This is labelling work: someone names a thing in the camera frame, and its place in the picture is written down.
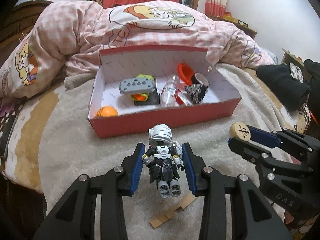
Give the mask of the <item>white black robot figure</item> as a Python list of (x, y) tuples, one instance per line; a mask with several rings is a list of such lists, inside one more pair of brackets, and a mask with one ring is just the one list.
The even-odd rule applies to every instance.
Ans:
[(142, 156), (149, 169), (150, 183), (155, 183), (162, 198), (178, 197), (181, 187), (179, 171), (183, 171), (183, 150), (179, 142), (173, 141), (172, 130), (166, 124), (158, 124), (148, 130), (149, 148)]

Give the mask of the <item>round wooden chess piece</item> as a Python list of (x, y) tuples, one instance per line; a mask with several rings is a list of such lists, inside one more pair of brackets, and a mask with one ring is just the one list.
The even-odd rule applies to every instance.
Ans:
[(250, 141), (251, 139), (251, 132), (247, 125), (243, 122), (237, 121), (229, 129), (229, 136), (230, 138), (238, 138), (243, 141)]

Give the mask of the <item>wooden notched block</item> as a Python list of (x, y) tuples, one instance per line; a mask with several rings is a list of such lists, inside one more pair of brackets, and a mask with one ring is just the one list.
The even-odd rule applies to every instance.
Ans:
[(183, 197), (178, 203), (174, 206), (170, 207), (163, 213), (158, 214), (154, 219), (150, 220), (150, 225), (155, 229), (160, 227), (162, 224), (166, 223), (167, 221), (171, 220), (177, 215), (178, 210), (183, 210), (187, 206), (189, 206), (196, 197), (194, 197), (191, 193)]

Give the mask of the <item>orange ping pong ball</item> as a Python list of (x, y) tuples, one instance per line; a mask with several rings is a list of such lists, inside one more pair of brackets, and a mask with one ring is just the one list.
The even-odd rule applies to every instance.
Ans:
[(112, 106), (101, 107), (96, 113), (96, 116), (98, 117), (112, 117), (117, 115), (118, 111)]

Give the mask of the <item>clear plastic bottle red label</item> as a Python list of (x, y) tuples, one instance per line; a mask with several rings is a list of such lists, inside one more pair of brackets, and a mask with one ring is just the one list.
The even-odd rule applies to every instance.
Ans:
[(162, 108), (173, 107), (175, 105), (179, 84), (180, 78), (178, 75), (173, 74), (168, 77), (160, 96), (160, 106)]

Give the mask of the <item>dark patterned fabric beanbag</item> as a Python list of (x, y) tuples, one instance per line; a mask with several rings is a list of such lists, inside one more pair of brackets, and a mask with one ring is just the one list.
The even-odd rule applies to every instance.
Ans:
[(205, 97), (208, 86), (205, 86), (204, 84), (193, 84), (187, 85), (184, 88), (191, 102), (195, 105), (198, 105)]

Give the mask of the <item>black metal tray piece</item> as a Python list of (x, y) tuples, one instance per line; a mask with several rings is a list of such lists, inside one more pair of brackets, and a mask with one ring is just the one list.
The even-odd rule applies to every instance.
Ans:
[(142, 93), (133, 95), (135, 106), (159, 105), (160, 95), (157, 92), (156, 78), (153, 79), (155, 90), (152, 93)]

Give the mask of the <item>green orange toy cutter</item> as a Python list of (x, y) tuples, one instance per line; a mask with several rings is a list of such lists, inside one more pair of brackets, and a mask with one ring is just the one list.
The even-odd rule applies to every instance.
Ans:
[(138, 81), (136, 82), (139, 86), (143, 88), (135, 89), (135, 93), (131, 94), (131, 99), (134, 101), (145, 102), (149, 98), (149, 94), (155, 90), (155, 81), (153, 76), (139, 74), (136, 76)]

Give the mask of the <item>black tape roll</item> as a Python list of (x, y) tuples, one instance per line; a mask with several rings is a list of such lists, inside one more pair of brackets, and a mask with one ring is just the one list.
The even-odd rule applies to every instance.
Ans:
[(192, 84), (204, 85), (206, 87), (209, 87), (209, 81), (201, 73), (194, 73), (193, 76), (191, 77), (191, 81), (192, 81)]

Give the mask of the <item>black clothing pile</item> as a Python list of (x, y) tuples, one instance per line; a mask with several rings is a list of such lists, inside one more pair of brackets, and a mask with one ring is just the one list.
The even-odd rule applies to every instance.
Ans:
[(287, 110), (297, 111), (306, 103), (311, 113), (319, 116), (319, 63), (307, 59), (304, 67), (311, 75), (309, 82), (294, 79), (290, 66), (285, 64), (260, 66), (256, 75)]

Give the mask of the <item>grey white towel blanket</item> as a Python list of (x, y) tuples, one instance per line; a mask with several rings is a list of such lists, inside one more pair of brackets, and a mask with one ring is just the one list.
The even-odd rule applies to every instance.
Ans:
[[(249, 70), (220, 63), (217, 70), (239, 91), (241, 100), (228, 118), (173, 128), (174, 140), (188, 142), (196, 155), (207, 165), (223, 174), (246, 174), (258, 183), (254, 165), (230, 151), (229, 129), (237, 121), (265, 131), (281, 130), (285, 119), (274, 98), (263, 91)], [(89, 90), (93, 81), (59, 95), (39, 146), (39, 170), (42, 190), (48, 209), (52, 209), (71, 183), (81, 174), (95, 177), (120, 165), (131, 155), (137, 143), (147, 143), (148, 134), (99, 138), (87, 120)], [(197, 239), (200, 232), (203, 199), (195, 199), (188, 207), (159, 228), (150, 220), (178, 202), (178, 198), (162, 199), (155, 185), (149, 182), (149, 172), (142, 172), (138, 190), (124, 199), (124, 211), (129, 239)]]

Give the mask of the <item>dotted brown bed sheet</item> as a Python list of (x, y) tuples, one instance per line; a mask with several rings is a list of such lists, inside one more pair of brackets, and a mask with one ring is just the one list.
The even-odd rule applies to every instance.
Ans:
[(24, 103), (23, 99), (1, 99), (1, 171), (4, 170), (9, 140)]

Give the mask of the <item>pink checkered quilt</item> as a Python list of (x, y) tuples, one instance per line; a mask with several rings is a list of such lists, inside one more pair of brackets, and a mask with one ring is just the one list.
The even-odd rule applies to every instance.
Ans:
[(177, 2), (105, 9), (96, 2), (59, 1), (44, 9), (1, 66), (1, 97), (31, 98), (61, 69), (68, 76), (95, 72), (100, 50), (156, 44), (205, 48), (211, 63), (241, 69), (273, 63), (266, 50), (234, 24)]

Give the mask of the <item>brown wooden headboard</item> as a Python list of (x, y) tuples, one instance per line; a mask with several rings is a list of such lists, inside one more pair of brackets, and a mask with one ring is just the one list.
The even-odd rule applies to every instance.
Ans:
[(52, 1), (28, 1), (13, 8), (1, 27), (1, 66), (32, 30), (40, 14)]

